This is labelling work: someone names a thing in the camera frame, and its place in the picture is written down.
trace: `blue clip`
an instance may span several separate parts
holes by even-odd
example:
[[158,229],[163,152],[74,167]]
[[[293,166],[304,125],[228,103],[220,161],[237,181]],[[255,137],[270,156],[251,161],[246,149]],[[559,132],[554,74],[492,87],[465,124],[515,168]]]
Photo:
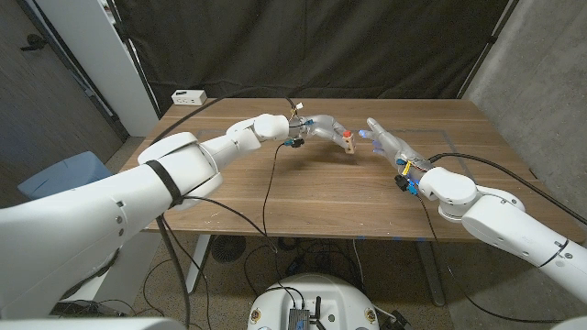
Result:
[[407,191],[409,191],[414,196],[418,195],[418,190],[412,181],[410,181],[410,184],[407,186]]

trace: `power strip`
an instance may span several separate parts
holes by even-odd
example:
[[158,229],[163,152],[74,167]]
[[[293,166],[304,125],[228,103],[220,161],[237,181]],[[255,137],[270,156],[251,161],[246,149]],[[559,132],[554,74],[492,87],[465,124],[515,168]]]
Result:
[[206,98],[202,90],[177,90],[172,95],[174,105],[203,105]]

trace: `wire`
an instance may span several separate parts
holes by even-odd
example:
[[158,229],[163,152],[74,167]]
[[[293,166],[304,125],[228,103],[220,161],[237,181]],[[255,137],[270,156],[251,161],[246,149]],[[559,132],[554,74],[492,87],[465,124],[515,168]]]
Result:
[[265,226],[265,205],[267,205],[267,198],[269,198],[269,192],[271,191],[271,183],[273,182],[273,173],[275,173],[275,163],[277,162],[277,152],[279,152],[279,148],[285,146],[284,143],[279,145],[275,150],[275,156],[273,157],[273,167],[271,169],[271,176],[269,177],[269,186],[267,187],[267,193],[265,194],[265,200],[263,201],[263,211],[261,213],[261,217],[263,218],[263,231],[265,232],[265,236],[267,236],[267,227]]
[[198,196],[184,196],[183,199],[195,199],[195,200],[200,200],[200,201],[206,201],[212,204],[216,204],[218,206],[224,207],[225,209],[227,209],[228,211],[232,212],[235,215],[240,216],[241,218],[245,219],[248,223],[250,223],[251,226],[253,226],[261,235],[263,235],[267,241],[270,243],[271,245],[271,249],[273,250],[273,252],[277,253],[277,247],[275,246],[275,243],[273,243],[273,241],[271,241],[269,239],[269,237],[267,236],[267,233],[263,232],[262,230],[260,230],[260,228],[255,225],[255,223],[253,223],[246,215],[242,214],[241,212],[233,209],[230,206],[224,205],[220,202],[217,202],[215,200],[209,199],[209,198],[205,198],[205,197],[198,197]]
[[[247,272],[247,261],[249,261],[250,256],[252,256],[255,252],[259,251],[262,248],[270,248],[267,245],[262,245],[260,247],[255,247],[252,251],[249,252],[249,254],[247,255],[247,257],[245,258],[245,262],[243,263],[242,267],[243,267],[243,271],[245,272],[245,279],[247,279],[247,284],[249,285],[250,289],[253,291],[253,293],[255,293],[255,299],[257,299],[259,297],[259,293],[257,292],[257,290],[255,290],[255,287],[253,286],[253,283],[250,281],[249,278],[249,273]],[[275,270],[277,271],[277,283],[280,285],[279,289],[283,288],[292,298],[292,302],[293,302],[293,308],[296,307],[295,305],[295,298],[292,296],[292,293],[289,292],[287,289],[285,289],[286,287],[284,287],[281,284],[281,274],[279,272],[279,269],[277,267],[277,253],[275,253]],[[302,305],[305,305],[305,301],[304,301],[304,297],[302,297]]]
[[175,233],[173,233],[172,227],[167,223],[167,221],[165,219],[163,219],[163,223],[165,224],[165,226],[167,227],[169,232],[172,234],[173,240],[178,245],[178,247],[180,247],[180,250],[183,251],[183,253],[192,261],[194,266],[202,274],[202,279],[204,279],[204,285],[205,285],[205,318],[206,318],[206,321],[208,322],[208,328],[210,330],[212,330],[212,325],[210,325],[210,292],[208,291],[208,279],[206,278],[204,271],[200,268],[200,265],[198,265],[198,263],[195,262],[192,255],[182,246],[182,243],[180,243],[179,239],[177,239],[177,236],[175,235]]
[[357,256],[357,262],[359,263],[360,282],[363,283],[363,286],[364,286],[365,285],[365,277],[363,276],[363,267],[360,264],[360,258],[359,258],[359,253],[357,252],[357,243],[356,243],[355,239],[352,240],[352,247],[355,249],[355,256]]
[[539,194],[540,196],[546,198],[549,202],[555,204],[558,208],[560,208],[561,210],[563,210],[564,212],[566,212],[567,214],[571,215],[572,217],[574,217],[575,219],[581,221],[584,225],[587,226],[587,219],[585,219],[584,217],[580,216],[579,214],[577,214],[576,212],[572,211],[569,207],[563,205],[561,202],[557,201],[556,199],[554,199],[553,197],[551,197],[550,195],[548,195],[547,193],[541,191],[540,189],[538,189],[538,187],[536,187],[535,185],[533,185],[532,183],[522,179],[519,175],[513,173],[512,171],[508,170],[507,168],[494,163],[490,160],[487,159],[483,159],[481,157],[477,157],[477,156],[472,156],[472,155],[467,155],[467,154],[461,154],[461,153],[456,153],[456,152],[449,152],[449,153],[440,153],[437,155],[434,155],[432,157],[430,157],[429,161],[431,163],[440,160],[443,157],[461,157],[464,159],[469,159],[469,160],[476,160],[479,162],[482,162],[484,164],[490,165],[495,167],[497,170],[504,172],[505,174],[511,176],[512,178],[518,180],[520,183],[524,184],[526,187],[530,188],[534,193]]
[[290,295],[290,297],[292,298],[292,302],[293,302],[293,308],[295,309],[296,306],[295,306],[295,298],[294,298],[294,296],[282,284],[282,274],[279,272],[279,267],[277,265],[277,253],[274,254],[274,257],[275,257],[275,271],[277,272],[277,284],[279,284],[279,286],[282,287],[287,292],[287,294]]
[[190,296],[187,291],[187,287],[185,286],[185,277],[183,276],[182,265],[180,264],[180,260],[177,259],[177,254],[175,253],[175,249],[173,248],[173,243],[169,239],[169,235],[167,234],[167,230],[165,229],[165,217],[163,214],[157,217],[157,226],[159,227],[159,232],[161,233],[161,237],[163,238],[163,243],[165,243],[165,247],[169,252],[169,255],[172,259],[173,266],[175,267],[175,271],[177,272],[177,278],[180,282],[180,288],[183,293],[183,303],[185,305],[185,327],[190,327],[190,317],[192,313],[192,308],[190,305]]
[[146,313],[148,311],[157,311],[158,313],[161,314],[161,317],[165,317],[165,315],[160,310],[158,310],[157,308],[147,308],[147,309],[144,309],[144,310],[142,310],[140,312],[137,312],[137,314],[135,316],[139,316],[139,315],[141,315],[143,313]]
[[153,306],[153,304],[152,304],[152,303],[150,303],[149,299],[147,299],[147,293],[146,293],[146,290],[145,290],[145,289],[146,289],[146,287],[147,287],[147,281],[149,280],[150,274],[152,274],[152,273],[153,273],[153,271],[155,271],[155,270],[156,270],[156,269],[157,269],[159,266],[161,266],[162,264],[164,264],[164,263],[166,263],[166,262],[168,262],[168,261],[172,261],[172,260],[171,260],[171,259],[167,259],[167,260],[164,260],[164,261],[162,261],[162,262],[158,263],[157,265],[155,265],[155,267],[153,267],[153,268],[152,268],[152,269],[149,271],[149,273],[147,273],[147,276],[145,277],[145,280],[143,281],[143,298],[145,299],[145,303],[147,303],[147,305],[148,305],[148,306],[149,306],[151,309],[154,309],[154,310],[156,310],[157,312],[159,312],[159,313],[161,314],[161,316],[162,316],[162,317],[165,317],[165,314],[164,314],[164,313],[161,311],[161,309],[159,309],[159,308],[157,308],[157,307]]
[[281,93],[280,91],[273,89],[273,88],[269,88],[269,87],[249,87],[249,88],[243,88],[241,90],[235,91],[233,93],[228,93],[224,96],[220,96],[217,99],[213,100],[212,102],[208,103],[208,104],[204,104],[202,106],[200,106],[199,108],[193,110],[191,113],[185,115],[182,119],[176,121],[175,123],[173,123],[171,126],[165,128],[155,139],[153,139],[153,142],[151,142],[150,144],[153,145],[154,143],[158,142],[159,140],[161,140],[162,138],[164,138],[166,135],[168,135],[171,131],[173,131],[176,127],[178,127],[179,125],[181,125],[183,122],[185,122],[186,120],[190,119],[191,117],[199,114],[200,112],[204,111],[205,109],[207,109],[208,107],[215,105],[216,103],[229,98],[229,97],[234,97],[240,94],[244,94],[247,92],[252,92],[252,91],[258,91],[258,90],[266,90],[266,91],[272,91],[275,92],[277,94],[279,94],[281,97],[283,97],[284,99],[287,100],[287,102],[289,102],[290,106],[292,107],[292,109],[295,109],[295,104],[294,102],[287,97],[285,94]]
[[63,309],[63,311],[60,313],[60,315],[59,315],[59,317],[58,317],[58,318],[62,318],[62,317],[65,315],[65,312],[67,312],[67,310],[68,310],[68,309],[70,309],[70,307],[72,307],[73,305],[75,305],[76,303],[79,303],[79,302],[84,302],[84,303],[93,303],[93,302],[91,302],[91,301],[86,301],[86,300],[84,300],[84,299],[77,299],[77,300],[74,300],[73,302],[70,302],[70,303],[67,305],[67,307],[65,307],[65,308]]
[[387,316],[391,317],[391,318],[393,319],[393,321],[395,322],[396,318],[395,318],[395,316],[393,316],[393,314],[392,314],[392,313],[385,312],[385,311],[383,310],[383,308],[381,308],[381,307],[379,307],[379,306],[377,306],[377,305],[375,305],[375,304],[373,304],[373,308],[375,309],[375,311],[377,311],[377,312],[379,312],[379,313],[381,313],[381,314],[384,314],[384,315],[387,315]]
[[[416,195],[416,197],[418,198],[418,200],[420,200],[420,203],[422,204],[422,207],[424,208],[424,212],[426,213],[426,219],[428,220],[428,224],[430,225],[430,230],[432,231],[432,236],[434,237],[434,240],[437,244],[438,250],[440,250],[440,244],[438,243],[438,238],[437,238],[437,234],[434,231],[434,227],[432,226],[432,221],[430,220],[430,214],[428,213],[428,210],[426,209],[426,205],[424,204],[424,201],[422,200],[422,197],[420,197],[420,195]],[[447,261],[447,259],[445,258],[444,254],[442,254],[442,252],[440,253],[445,265],[447,265],[447,268],[449,269],[449,273],[450,273],[450,277],[455,281],[455,283],[457,284],[457,288],[459,288],[460,293],[462,293],[465,298],[467,298],[467,300],[473,304],[473,306],[477,307],[478,309],[480,309],[481,311],[507,320],[507,321],[513,321],[513,322],[520,322],[520,323],[527,323],[527,324],[554,324],[554,323],[560,323],[563,322],[564,320],[558,320],[558,319],[553,319],[553,320],[528,320],[528,319],[519,319],[519,318],[514,318],[514,317],[508,317],[508,316],[503,316],[500,315],[498,313],[489,311],[483,307],[481,307],[479,304],[477,304],[465,291],[464,289],[460,286],[459,281],[457,280],[457,278],[455,277],[455,274],[452,272],[452,269],[449,266],[449,263]]]
[[292,290],[292,291],[297,292],[297,294],[299,294],[300,297],[302,297],[302,309],[305,308],[305,299],[304,299],[304,296],[296,288],[292,288],[292,287],[276,287],[276,288],[269,288],[269,289],[265,290],[265,292],[272,292],[272,291],[281,290],[281,289],[284,289],[284,290]]
[[132,308],[132,306],[128,302],[121,301],[120,299],[108,299],[108,300],[104,300],[104,301],[99,302],[98,305],[101,305],[101,304],[104,304],[104,303],[108,303],[108,302],[119,302],[119,303],[123,303],[128,308],[130,308],[130,310],[133,313],[133,316],[137,316],[137,311],[135,311],[135,309]]
[[[312,248],[322,245],[321,247],[324,246],[324,244],[322,243],[322,240],[317,240],[317,239],[312,239],[310,241],[307,242],[313,242],[310,246],[308,246],[307,248],[303,248],[303,247],[299,247],[304,253],[301,255],[301,257],[303,259],[305,259],[305,255],[306,254],[323,254],[326,253],[325,251],[313,251]],[[348,263],[349,263],[349,268],[350,268],[350,274],[352,276],[352,279],[354,280],[354,285],[359,288],[363,293],[365,292],[365,285],[364,283],[362,283],[362,281],[360,280],[360,271],[359,271],[359,267],[357,267],[357,264],[355,263],[355,261],[349,257],[349,254],[346,254],[342,248],[337,245],[336,243],[330,243],[328,242],[327,245],[329,245],[330,247],[334,247],[336,248],[336,250],[331,250],[328,253],[334,253],[334,254],[339,254],[341,255]],[[308,267],[311,270],[321,270],[322,268],[317,266],[316,261],[315,261],[315,265],[314,267],[308,265]],[[329,270],[329,272],[333,275],[335,275],[338,278],[344,279],[344,276],[341,276],[340,274],[336,273],[335,271],[332,271],[332,269]]]
[[247,257],[245,258],[245,262],[242,264],[242,268],[245,272],[245,279],[247,279],[247,283],[249,284],[250,289],[253,291],[253,293],[255,293],[255,299],[257,299],[257,297],[259,297],[259,294],[257,293],[257,290],[255,290],[253,283],[250,281],[249,274],[247,273],[247,261],[249,260],[250,256],[253,255],[253,253],[257,252],[258,250],[260,250],[262,248],[269,248],[269,246],[262,245],[260,247],[256,247],[255,249],[253,249],[252,251],[249,252]]

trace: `black curtain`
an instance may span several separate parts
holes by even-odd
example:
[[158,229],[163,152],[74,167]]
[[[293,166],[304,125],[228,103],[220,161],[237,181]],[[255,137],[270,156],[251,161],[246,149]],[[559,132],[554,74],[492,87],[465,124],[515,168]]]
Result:
[[[117,0],[161,110],[177,89],[454,98],[507,0]],[[250,97],[276,97],[262,92]]]

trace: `wooden table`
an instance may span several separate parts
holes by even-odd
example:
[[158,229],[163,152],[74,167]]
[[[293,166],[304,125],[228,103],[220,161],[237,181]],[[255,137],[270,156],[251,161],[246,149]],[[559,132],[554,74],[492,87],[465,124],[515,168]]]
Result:
[[[495,131],[482,112],[464,100],[341,100],[304,99],[302,116],[327,114],[349,130],[368,128],[373,117],[403,138],[425,157],[440,152],[461,152],[495,161],[541,189],[545,187]],[[174,105],[140,145],[123,170],[137,166],[137,156],[153,138],[194,106]],[[198,139],[223,135],[235,122],[263,113],[289,115],[283,99],[227,99],[189,119],[174,132],[190,131]],[[432,233],[422,206],[393,181],[397,174],[389,161],[372,152],[371,142],[356,138],[358,151],[347,155],[342,148],[319,137],[301,148],[281,148],[271,194],[267,202],[267,231],[274,237],[336,237],[430,240]],[[229,165],[224,184],[211,198],[247,215],[261,226],[261,207],[267,192],[275,148],[261,149]],[[487,165],[454,158],[435,163],[471,176],[478,184],[516,195],[526,211],[565,237],[582,242],[584,234],[574,221],[554,205],[514,179]],[[442,241],[477,241],[462,225],[452,224],[437,213],[437,202],[426,201],[432,224]],[[174,230],[199,234],[257,235],[241,218],[218,206],[200,203],[182,211],[169,211]]]

